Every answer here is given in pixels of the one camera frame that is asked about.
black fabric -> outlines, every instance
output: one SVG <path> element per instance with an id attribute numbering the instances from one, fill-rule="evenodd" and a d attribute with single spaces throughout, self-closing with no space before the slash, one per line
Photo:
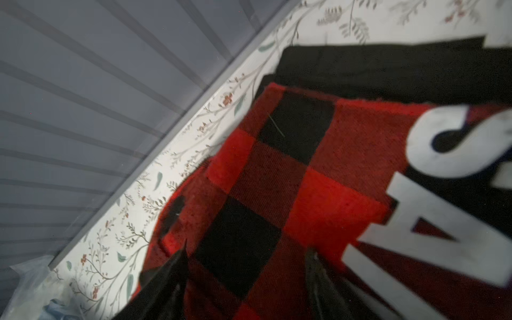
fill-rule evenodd
<path id="1" fill-rule="evenodd" d="M 404 175 L 512 238 L 512 190 L 494 188 L 490 183 L 498 165 L 508 161 L 512 161 L 512 150 L 486 169 L 469 177 L 435 178 L 412 167 L 408 167 Z"/>
<path id="2" fill-rule="evenodd" d="M 113 320 L 182 320 L 188 257 L 178 250 Z"/>
<path id="3" fill-rule="evenodd" d="M 153 277 L 158 273 L 158 270 L 160 268 L 153 268 L 149 270 L 144 270 L 140 272 L 139 275 L 139 284 L 141 288 L 144 288 L 150 281 L 153 279 Z"/>
<path id="4" fill-rule="evenodd" d="M 306 252 L 305 267 L 309 303 L 316 320 L 380 320 L 312 248 Z"/>
<path id="5" fill-rule="evenodd" d="M 195 257 L 243 299 L 277 245 L 281 231 L 232 197 L 196 250 Z"/>
<path id="6" fill-rule="evenodd" d="M 183 210 L 183 207 L 185 206 L 185 197 L 179 196 L 176 198 L 176 200 L 173 202 L 172 206 L 169 208 L 169 213 L 165 217 L 165 220 L 162 225 L 162 229 L 160 231 L 160 238 L 165 236 L 168 232 L 170 227 L 176 222 L 178 219 L 181 210 Z"/>
<path id="7" fill-rule="evenodd" d="M 483 38 L 426 45 L 288 47 L 274 81 L 343 98 L 398 102 L 512 102 L 512 50 Z"/>
<path id="8" fill-rule="evenodd" d="M 331 124 L 334 106 L 303 95 L 286 92 L 270 115 L 258 140 L 309 164 L 316 147 Z"/>

red and black checkered blanket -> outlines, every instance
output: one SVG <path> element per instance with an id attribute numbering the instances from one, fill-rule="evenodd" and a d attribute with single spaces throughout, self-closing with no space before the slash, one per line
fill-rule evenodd
<path id="1" fill-rule="evenodd" d="M 271 84 L 173 194 L 144 270 L 187 240 L 188 320 L 310 319 L 314 247 L 382 316 L 505 318 L 511 117 Z"/>

leaf pattern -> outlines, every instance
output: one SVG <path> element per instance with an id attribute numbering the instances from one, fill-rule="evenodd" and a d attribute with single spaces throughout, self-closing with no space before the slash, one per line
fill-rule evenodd
<path id="1" fill-rule="evenodd" d="M 268 49 L 272 48 L 273 46 L 275 45 L 275 41 L 272 41 L 271 43 L 267 44 L 267 45 L 263 45 L 261 47 L 258 48 L 258 51 L 260 52 L 265 52 L 267 51 Z"/>
<path id="2" fill-rule="evenodd" d="M 157 184 L 155 185 L 155 188 L 153 189 L 153 191 L 158 189 L 158 186 L 160 185 L 160 182 L 162 182 L 162 177 L 163 177 L 162 172 L 158 172 L 158 174 L 157 174 Z"/>
<path id="3" fill-rule="evenodd" d="M 126 301 L 130 300 L 130 296 L 132 295 L 132 286 L 133 286 L 133 274 L 128 276 L 128 280 L 126 281 Z"/>
<path id="4" fill-rule="evenodd" d="M 94 313 L 97 313 L 99 310 L 99 307 L 101 307 L 101 302 L 103 301 L 103 297 L 98 300 L 98 303 L 96 304 L 96 308 L 94 309 Z"/>
<path id="5" fill-rule="evenodd" d="M 410 21 L 411 15 L 417 15 L 418 9 L 426 7 L 426 0 L 406 0 L 400 1 L 389 10 L 391 12 L 400 12 L 398 24 L 405 25 Z"/>
<path id="6" fill-rule="evenodd" d="M 117 261 L 125 262 L 126 261 L 126 257 L 121 255 L 120 253 L 117 253 Z"/>
<path id="7" fill-rule="evenodd" d="M 343 10 L 341 6 L 331 7 L 325 9 L 324 17 L 318 19 L 316 22 L 317 26 L 323 26 L 328 24 L 333 24 L 338 22 L 338 20 L 342 17 Z"/>
<path id="8" fill-rule="evenodd" d="M 245 95 L 246 94 L 244 94 L 242 97 L 240 97 L 240 99 L 239 99 L 239 101 L 237 103 L 237 106 L 234 108 L 234 115 L 235 116 L 237 115 L 238 111 L 240 111 L 240 108 L 244 104 Z"/>
<path id="9" fill-rule="evenodd" d="M 476 5 L 480 0 L 453 0 L 450 2 L 451 13 L 444 18 L 444 22 L 449 24 L 455 22 L 457 25 L 465 18 L 469 17 L 473 24 L 480 22 L 480 12 L 476 9 Z"/>

